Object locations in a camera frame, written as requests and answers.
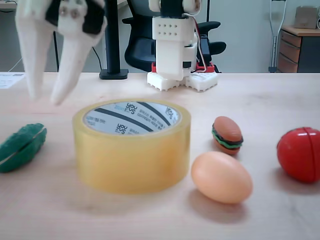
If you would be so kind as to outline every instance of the red toy tomato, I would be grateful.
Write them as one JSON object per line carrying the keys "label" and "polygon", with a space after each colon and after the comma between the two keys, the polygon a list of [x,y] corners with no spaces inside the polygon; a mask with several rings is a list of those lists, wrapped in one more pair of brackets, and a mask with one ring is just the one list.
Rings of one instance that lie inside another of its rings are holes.
{"label": "red toy tomato", "polygon": [[320,179],[320,131],[301,127],[286,133],[277,145],[277,155],[294,179],[310,184]]}

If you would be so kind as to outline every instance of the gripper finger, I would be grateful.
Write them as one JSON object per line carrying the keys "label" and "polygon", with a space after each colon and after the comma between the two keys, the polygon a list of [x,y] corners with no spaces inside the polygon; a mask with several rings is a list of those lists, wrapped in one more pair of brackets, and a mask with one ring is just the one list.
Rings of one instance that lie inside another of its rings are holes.
{"label": "gripper finger", "polygon": [[[95,14],[102,9],[100,14],[94,17],[93,25],[87,22],[91,8],[95,8]],[[84,0],[61,2],[58,31],[64,36],[64,42],[58,79],[51,95],[53,104],[60,105],[76,87],[88,54],[101,40],[106,26],[107,19],[104,17],[103,8],[96,2]]]}
{"label": "gripper finger", "polygon": [[15,16],[30,97],[41,96],[43,74],[55,26],[45,21],[50,0],[20,1]]}

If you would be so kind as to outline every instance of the wall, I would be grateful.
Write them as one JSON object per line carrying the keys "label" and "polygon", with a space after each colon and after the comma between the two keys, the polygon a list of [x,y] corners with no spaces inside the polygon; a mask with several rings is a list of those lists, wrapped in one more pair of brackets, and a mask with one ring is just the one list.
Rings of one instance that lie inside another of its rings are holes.
{"label": "wall", "polygon": [[[288,0],[284,24],[293,24],[298,6],[320,6],[319,0]],[[282,19],[284,2],[274,1],[273,17]],[[270,0],[211,1],[210,20],[221,22],[212,30],[211,41],[224,41],[227,49],[213,56],[221,72],[268,72],[272,35],[269,23]]]}
{"label": "wall", "polygon": [[[283,2],[274,3],[275,19],[282,17]],[[288,0],[285,24],[292,24],[296,8],[300,5],[318,6],[319,0]],[[206,21],[207,1],[203,0],[198,22]],[[211,0],[210,20],[221,22],[218,29],[210,32],[211,41],[224,41],[227,49],[224,53],[213,56],[213,61],[221,72],[229,73],[265,73],[268,72],[271,52],[271,31],[269,24],[269,0]],[[141,72],[128,66],[124,54],[128,46],[131,27],[122,23],[122,19],[131,17],[128,6],[121,8],[119,14],[120,62],[121,67],[131,73]],[[59,55],[62,51],[63,38],[58,35]],[[96,50],[102,63],[105,63],[103,41]],[[0,71],[8,71],[21,57],[14,13],[0,13]],[[15,71],[23,71],[20,63]],[[56,59],[53,43],[48,52],[46,71],[55,72]],[[99,72],[99,62],[91,51],[84,72]]]}

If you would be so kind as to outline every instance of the crutch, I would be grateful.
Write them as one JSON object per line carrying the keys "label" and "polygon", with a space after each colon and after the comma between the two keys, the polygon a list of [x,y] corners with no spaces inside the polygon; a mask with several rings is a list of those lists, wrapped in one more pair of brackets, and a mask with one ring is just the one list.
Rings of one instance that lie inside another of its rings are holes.
{"label": "crutch", "polygon": [[[277,32],[274,31],[274,28],[272,26],[272,2],[273,1],[284,1],[284,11],[283,11],[283,18],[279,27],[279,30]],[[275,73],[277,71],[277,54],[278,54],[278,37],[282,28],[282,25],[284,24],[285,17],[286,17],[286,9],[287,9],[287,0],[270,0],[270,26],[271,26],[271,33],[272,33],[272,46],[271,46],[271,57],[270,57],[270,67],[269,72]]]}

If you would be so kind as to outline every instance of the black chair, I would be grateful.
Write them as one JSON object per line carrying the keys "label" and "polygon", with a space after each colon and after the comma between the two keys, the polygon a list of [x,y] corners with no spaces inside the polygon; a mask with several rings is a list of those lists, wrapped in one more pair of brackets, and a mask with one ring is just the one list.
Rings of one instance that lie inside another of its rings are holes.
{"label": "black chair", "polygon": [[[159,16],[160,13],[149,9],[149,0],[127,0],[127,2],[132,17],[122,20],[124,24],[131,25],[129,44],[124,54],[125,61],[134,68],[151,72],[152,63],[156,61],[156,41],[152,38],[152,18]],[[227,47],[224,42],[209,41],[209,31],[219,26],[220,22],[217,21],[199,24],[201,49],[207,66],[212,60],[211,55],[220,54]]]}

